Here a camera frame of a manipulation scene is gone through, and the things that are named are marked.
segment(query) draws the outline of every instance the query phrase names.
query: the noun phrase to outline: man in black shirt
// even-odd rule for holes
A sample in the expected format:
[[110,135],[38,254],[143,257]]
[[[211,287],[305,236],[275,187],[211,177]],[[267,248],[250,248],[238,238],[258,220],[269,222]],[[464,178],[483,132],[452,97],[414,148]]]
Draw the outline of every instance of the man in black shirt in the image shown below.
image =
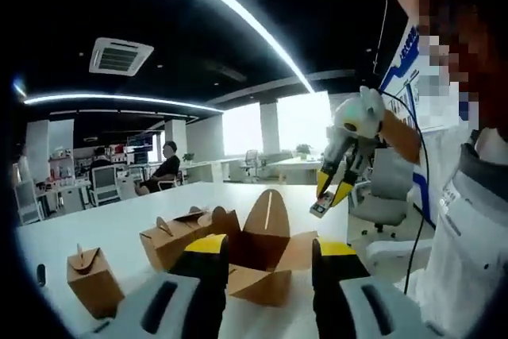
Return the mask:
[[95,159],[90,165],[90,172],[88,174],[88,179],[90,180],[90,183],[92,184],[92,189],[94,188],[94,180],[93,180],[93,174],[92,171],[94,168],[100,168],[105,166],[110,166],[112,163],[106,156],[106,150],[103,147],[97,147],[95,149]]
[[160,181],[176,179],[180,168],[180,159],[176,156],[176,143],[173,141],[164,143],[162,155],[164,155],[166,161],[157,168],[149,180],[140,183],[139,187],[136,187],[136,193],[139,196],[160,191]]

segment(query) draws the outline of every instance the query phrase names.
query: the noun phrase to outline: ceiling air conditioner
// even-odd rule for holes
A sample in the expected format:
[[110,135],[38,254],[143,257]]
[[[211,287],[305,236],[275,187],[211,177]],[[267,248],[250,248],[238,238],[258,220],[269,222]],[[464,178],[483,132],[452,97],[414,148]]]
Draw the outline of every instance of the ceiling air conditioner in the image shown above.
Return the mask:
[[89,72],[133,76],[152,52],[153,47],[149,45],[99,37],[92,51]]

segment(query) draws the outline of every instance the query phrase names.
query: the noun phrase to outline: ceiling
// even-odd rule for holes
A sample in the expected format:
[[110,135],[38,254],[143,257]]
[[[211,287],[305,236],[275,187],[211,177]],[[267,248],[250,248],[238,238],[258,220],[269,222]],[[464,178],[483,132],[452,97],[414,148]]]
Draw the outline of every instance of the ceiling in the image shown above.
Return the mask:
[[[335,71],[310,79],[315,90],[330,93],[357,91],[362,83],[377,86],[407,20],[397,2],[387,0],[377,75],[373,75],[386,0],[237,1],[286,49],[306,76]],[[14,5],[20,21],[14,27],[14,78],[29,97],[100,92],[228,109],[254,101],[273,102],[306,91],[298,80],[290,79],[294,72],[267,42],[218,0],[15,0]],[[133,77],[90,73],[90,56],[98,37],[133,41],[155,49]],[[289,80],[277,87],[281,79]],[[271,85],[255,91],[256,86],[266,83]],[[232,93],[237,96],[224,98]],[[52,111],[83,109],[215,115],[179,106],[107,100],[16,108],[22,121],[47,117]],[[97,119],[101,121],[113,118],[111,113],[100,115]],[[93,125],[98,133],[127,130],[131,125],[148,128],[154,117],[115,118],[111,126]],[[138,125],[133,121],[136,119],[144,122]]]

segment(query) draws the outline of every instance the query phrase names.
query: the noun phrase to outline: paper takeout box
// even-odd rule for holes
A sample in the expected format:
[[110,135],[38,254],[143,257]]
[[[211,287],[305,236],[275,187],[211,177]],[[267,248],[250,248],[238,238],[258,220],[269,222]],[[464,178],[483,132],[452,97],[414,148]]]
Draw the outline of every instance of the paper takeout box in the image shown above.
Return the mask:
[[169,222],[157,218],[154,228],[140,233],[141,244],[154,269],[169,270],[186,246],[210,234],[211,220],[198,222],[207,214],[210,213],[193,206],[188,214]]
[[228,235],[228,295],[266,305],[282,306],[289,294],[291,272],[312,264],[312,240],[316,232],[290,235],[282,195],[266,190],[257,199],[243,230],[233,210],[217,207],[211,217],[212,233]]
[[100,248],[67,258],[67,283],[79,301],[96,318],[114,317],[124,294]]

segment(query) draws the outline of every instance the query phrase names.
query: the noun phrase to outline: kraft paper box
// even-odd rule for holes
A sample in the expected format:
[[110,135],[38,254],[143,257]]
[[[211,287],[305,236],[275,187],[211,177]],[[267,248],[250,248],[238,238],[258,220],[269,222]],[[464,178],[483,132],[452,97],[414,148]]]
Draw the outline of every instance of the kraft paper box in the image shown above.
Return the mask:
[[165,222],[157,218],[154,228],[140,233],[141,244],[157,271],[169,270],[191,242],[210,234],[211,221],[198,222],[209,214],[199,208],[191,207],[188,214]]
[[67,258],[67,283],[79,301],[96,318],[114,317],[124,294],[100,248]]
[[316,232],[291,236],[282,195],[266,190],[257,199],[241,230],[237,213],[217,207],[209,219],[211,233],[226,233],[229,250],[228,295],[265,306],[282,306],[289,295],[291,272],[312,264]]

